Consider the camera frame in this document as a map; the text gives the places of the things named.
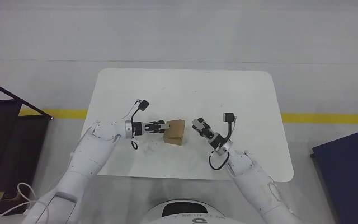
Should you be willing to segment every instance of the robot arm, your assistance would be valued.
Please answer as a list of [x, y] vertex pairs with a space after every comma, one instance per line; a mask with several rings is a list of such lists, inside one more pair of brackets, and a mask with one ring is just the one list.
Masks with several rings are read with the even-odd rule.
[[[148, 105], [145, 100], [140, 101], [138, 110], [144, 110]], [[57, 186], [39, 199], [48, 206], [49, 216], [43, 203], [36, 203], [23, 223], [77, 223], [86, 186], [106, 164], [119, 139], [129, 138], [133, 146], [134, 136], [163, 133], [168, 128], [162, 120], [134, 122], [133, 116], [121, 123], [93, 123], [71, 153], [69, 166]]]
[[214, 168], [211, 165], [211, 157], [209, 156], [211, 168], [219, 170], [226, 166], [241, 193], [266, 223], [302, 223], [300, 219], [290, 212], [283, 202], [274, 181], [256, 160], [246, 151], [232, 150], [233, 142], [229, 138], [232, 131], [231, 123], [235, 122], [235, 120], [234, 114], [224, 114], [224, 121], [229, 123], [229, 132], [225, 138], [217, 132], [214, 133], [203, 118], [193, 120], [194, 130], [208, 140], [209, 145], [214, 149], [212, 153], [216, 152], [224, 160], [224, 163], [219, 168]]

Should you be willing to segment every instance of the white tabletop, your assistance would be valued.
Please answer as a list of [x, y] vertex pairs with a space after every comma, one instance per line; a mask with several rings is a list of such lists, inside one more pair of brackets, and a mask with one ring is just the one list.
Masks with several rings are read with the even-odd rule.
[[[136, 121], [184, 119], [183, 146], [164, 143], [162, 134], [137, 137], [138, 150], [132, 149], [129, 139], [121, 139], [99, 175], [230, 179], [225, 169], [209, 167], [207, 153], [212, 148], [191, 128], [191, 121], [203, 117], [213, 131], [226, 136], [223, 113], [233, 112], [237, 123], [231, 150], [248, 150], [275, 181], [293, 177], [275, 88], [267, 72], [104, 69], [82, 133], [95, 120], [120, 120], [136, 99], [150, 103], [137, 113]], [[214, 158], [214, 165], [219, 162]]]

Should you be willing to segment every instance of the yellow stripe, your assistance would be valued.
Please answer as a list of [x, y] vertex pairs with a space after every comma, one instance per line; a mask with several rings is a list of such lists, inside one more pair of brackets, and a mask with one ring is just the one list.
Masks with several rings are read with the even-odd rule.
[[[87, 110], [44, 109], [54, 118], [85, 119]], [[20, 115], [35, 115], [31, 109], [21, 109]], [[358, 124], [358, 114], [304, 114], [281, 113], [282, 121], [286, 123], [325, 123], [325, 124]]]
[[358, 114], [281, 113], [286, 123], [358, 124]]
[[[72, 110], [72, 109], [43, 109], [44, 112], [50, 114], [54, 118], [64, 119], [85, 119], [87, 110]], [[39, 114], [31, 109], [21, 109], [20, 116]]]

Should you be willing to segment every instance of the white cable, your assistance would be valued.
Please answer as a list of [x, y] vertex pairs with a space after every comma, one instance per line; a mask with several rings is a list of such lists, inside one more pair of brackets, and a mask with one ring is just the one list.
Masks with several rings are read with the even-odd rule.
[[[28, 188], [30, 188], [30, 190], [31, 190], [31, 192], [34, 194], [36, 200], [29, 200], [29, 199], [20, 191], [20, 185], [21, 185], [21, 184], [23, 184], [23, 185], [27, 186]], [[23, 198], [25, 198], [25, 199], [27, 200], [27, 202], [18, 204], [17, 206], [14, 206], [14, 207], [10, 208], [9, 210], [7, 210], [7, 211], [5, 211], [4, 213], [0, 214], [0, 216], [4, 216], [4, 215], [8, 214], [10, 211], [14, 210], [15, 208], [18, 208], [18, 207], [23, 206], [23, 205], [25, 205], [25, 204], [40, 203], [40, 204], [42, 204], [43, 206], [45, 206], [45, 208], [46, 208], [47, 217], [46, 217], [46, 222], [45, 222], [45, 224], [47, 224], [48, 221], [49, 221], [49, 217], [50, 217], [50, 210], [49, 210], [49, 207], [47, 206], [47, 204], [45, 204], [44, 202], [38, 200], [37, 197], [36, 197], [36, 194], [35, 194], [34, 190], [32, 189], [32, 187], [31, 187], [30, 185], [24, 183], [24, 182], [20, 182], [19, 184], [17, 184], [17, 190], [18, 190], [18, 192], [21, 194], [21, 196], [23, 196]]]
[[66, 170], [61, 174], [61, 176], [59, 176], [59, 177], [56, 178], [54, 181], [52, 181], [52, 183], [51, 183], [50, 186], [49, 186], [48, 191], [51, 190], [52, 185], [53, 185], [58, 179], [60, 179], [60, 178], [66, 173], [66, 171], [68, 170], [69, 164], [71, 163], [71, 159], [72, 159], [73, 153], [74, 153], [74, 152], [71, 152], [71, 154], [70, 154], [70, 156], [69, 156], [68, 165], [67, 165]]
[[34, 190], [32, 189], [32, 187], [31, 187], [30, 185], [24, 183], [24, 182], [20, 182], [19, 184], [17, 184], [17, 191], [21, 194], [21, 196], [22, 196], [23, 198], [25, 198], [28, 202], [30, 201], [30, 199], [28, 199], [28, 198], [20, 191], [20, 185], [21, 185], [21, 184], [27, 186], [27, 187], [31, 190], [31, 192], [34, 194], [34, 197], [35, 197], [35, 199], [37, 200], [36, 194], [35, 194]]
[[126, 118], [129, 113], [133, 110], [134, 106], [139, 102], [139, 99], [136, 100], [136, 102], [133, 104], [132, 108], [128, 111], [127, 115], [125, 115], [124, 117], [121, 118], [121, 120], [123, 120], [124, 118]]

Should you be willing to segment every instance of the small cardboard box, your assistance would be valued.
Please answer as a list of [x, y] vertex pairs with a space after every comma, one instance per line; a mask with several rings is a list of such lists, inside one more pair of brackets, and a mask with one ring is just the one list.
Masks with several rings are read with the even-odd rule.
[[170, 128], [164, 132], [164, 142], [181, 146], [184, 136], [185, 120], [169, 120], [167, 124], [170, 125]]

